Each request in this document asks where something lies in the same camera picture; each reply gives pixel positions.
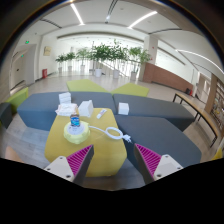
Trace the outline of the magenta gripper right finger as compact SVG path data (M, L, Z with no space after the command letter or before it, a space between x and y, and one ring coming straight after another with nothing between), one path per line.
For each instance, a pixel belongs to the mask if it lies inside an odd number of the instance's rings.
M152 183L182 169L182 166L170 155L159 155L140 144L134 145L134 154L145 184Z

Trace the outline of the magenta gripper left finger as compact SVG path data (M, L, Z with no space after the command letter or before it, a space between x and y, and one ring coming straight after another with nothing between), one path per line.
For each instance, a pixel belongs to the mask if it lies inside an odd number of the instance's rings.
M45 168L45 171L81 186L93 155L94 146L89 145L68 157L57 157Z

